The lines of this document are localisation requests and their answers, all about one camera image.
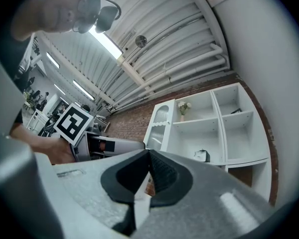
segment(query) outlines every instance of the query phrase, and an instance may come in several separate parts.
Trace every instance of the white shelf unit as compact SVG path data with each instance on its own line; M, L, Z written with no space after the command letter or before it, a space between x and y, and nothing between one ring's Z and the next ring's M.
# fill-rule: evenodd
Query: white shelf unit
M182 122L177 107L181 101L192 104ZM242 112L231 114L238 108ZM253 166L252 188L269 200L271 160L266 132L239 83L156 105L144 143L147 148L193 160L195 152L204 149L211 165L227 171Z

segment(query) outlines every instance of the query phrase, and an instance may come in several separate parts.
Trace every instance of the shelf compartment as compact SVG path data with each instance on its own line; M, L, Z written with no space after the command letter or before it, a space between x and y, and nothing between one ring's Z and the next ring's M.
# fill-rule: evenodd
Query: shelf compartment
M159 125L151 128L149 140L146 145L147 149L160 150L165 133L165 126Z
M227 161L256 161L268 157L266 135L253 111L223 116L227 142Z
M192 120L172 125L167 152L194 159L195 152L201 149L208 151L211 164L223 163L223 138L218 119Z
M211 92L198 93L185 98L177 99L176 104L179 102L191 103L192 108L187 110L185 114L186 120L200 120L210 119L217 117L217 108L215 107ZM177 106L177 120L180 121L180 111Z
M247 164L228 165L226 170L251 187L265 200L269 200L271 190L271 162L269 158Z
M233 85L213 91L220 109L221 115L228 115L237 109L244 111L244 100L239 95L239 86Z
M204 133L218 130L218 119L196 119L173 123L175 129L181 133Z

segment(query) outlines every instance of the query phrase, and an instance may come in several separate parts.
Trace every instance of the brick wall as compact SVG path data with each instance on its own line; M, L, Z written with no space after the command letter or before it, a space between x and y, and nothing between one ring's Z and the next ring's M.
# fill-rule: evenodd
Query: brick wall
M262 110L259 102L257 101L255 95L237 74L231 74L211 81L207 81L151 100L147 103L141 104L137 107L133 107L124 112L113 114L108 119L108 122L110 122L111 124L107 130L107 134L109 137L143 141L155 105L166 102L168 100L179 99L237 82L239 82L244 87L244 89L252 99L266 130L272 160L272 188L270 194L270 203L274 205L276 202L278 191L278 158L274 145L274 137L272 135L266 115ZM241 179L243 182L246 182L250 180L248 178L251 178L251 172L252 171L250 169L237 169L237 171L234 173L234 176Z

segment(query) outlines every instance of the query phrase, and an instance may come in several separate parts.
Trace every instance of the desk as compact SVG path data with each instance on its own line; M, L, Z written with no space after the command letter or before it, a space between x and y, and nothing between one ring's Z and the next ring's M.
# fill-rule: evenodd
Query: desk
M26 110L31 108L31 104L29 104L27 101L25 101L24 106Z
M35 112L32 115L26 128L29 128L29 126L33 120L36 120L36 124L30 130L37 131L39 133L41 131L41 129L44 127L44 125L46 124L46 122L49 120L49 118L43 112L39 111L38 109L35 109Z

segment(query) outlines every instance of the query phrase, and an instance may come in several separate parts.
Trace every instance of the hand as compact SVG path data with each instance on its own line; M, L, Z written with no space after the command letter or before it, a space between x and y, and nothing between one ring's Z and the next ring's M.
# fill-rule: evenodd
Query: hand
M62 138L45 138L45 150L52 164L73 163L75 159L71 153L69 143Z
M71 153L69 143L62 138L41 137L25 129L21 123L15 123L10 135L29 144L33 152L46 154L52 164L73 163L75 159Z

